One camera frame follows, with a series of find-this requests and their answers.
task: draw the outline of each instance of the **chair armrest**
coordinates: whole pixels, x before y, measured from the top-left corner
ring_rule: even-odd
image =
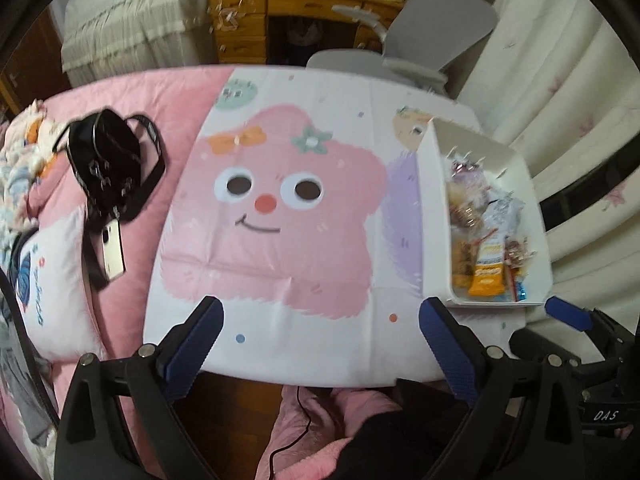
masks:
[[[333,12],[348,16],[354,22],[360,22],[364,25],[367,25],[367,27],[372,28],[380,38],[380,41],[382,43],[385,43],[386,28],[384,25],[382,25],[382,23],[378,21],[380,19],[380,16],[378,16],[375,12],[364,10],[360,7],[350,7],[346,5],[334,5],[333,7],[331,7],[331,9]]]
[[[433,68],[397,57],[385,57],[382,64],[392,72],[415,81],[423,88],[432,88],[438,94],[445,95],[444,85],[449,78]]]

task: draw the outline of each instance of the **cartoon eye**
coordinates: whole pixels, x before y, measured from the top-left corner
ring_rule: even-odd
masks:
[[[294,173],[280,186],[282,201],[292,209],[312,209],[322,200],[322,182],[313,173]]]
[[[220,202],[241,201],[251,191],[254,177],[247,168],[226,168],[218,175],[213,192]]]
[[[411,133],[420,136],[424,133],[424,126],[421,126],[420,124],[414,124],[414,127],[411,129]]]

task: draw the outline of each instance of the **black backpack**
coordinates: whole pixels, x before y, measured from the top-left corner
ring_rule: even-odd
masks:
[[[127,124],[130,120],[144,126],[158,152],[158,162],[144,182],[140,142]],[[66,154],[87,196],[82,253],[89,280],[102,290],[109,281],[98,264],[89,234],[100,233],[113,219],[129,222],[138,216],[166,169],[162,139],[148,117],[137,114],[123,119],[110,108],[69,123],[56,140],[54,152],[67,131]]]

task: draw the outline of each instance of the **chair seat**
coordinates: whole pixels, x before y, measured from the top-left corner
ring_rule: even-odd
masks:
[[[335,72],[366,75],[396,83],[417,87],[411,79],[396,75],[382,64],[383,57],[376,52],[356,48],[322,50],[313,54],[307,68],[322,68]]]

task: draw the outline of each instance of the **metal screw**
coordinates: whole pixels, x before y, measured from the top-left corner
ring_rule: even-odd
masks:
[[[549,361],[549,364],[555,368],[562,366],[562,359],[559,358],[556,354],[551,354],[546,358],[546,360]]]
[[[81,366],[87,366],[87,365],[90,365],[91,363],[93,363],[95,358],[96,358],[95,354],[91,354],[91,353],[84,354],[80,358],[79,363],[80,363]]]
[[[152,345],[148,343],[138,348],[138,355],[140,357],[151,357],[155,351],[156,351],[156,345]]]
[[[504,357],[504,352],[499,346],[488,346],[486,348],[486,354],[491,359],[502,359]]]

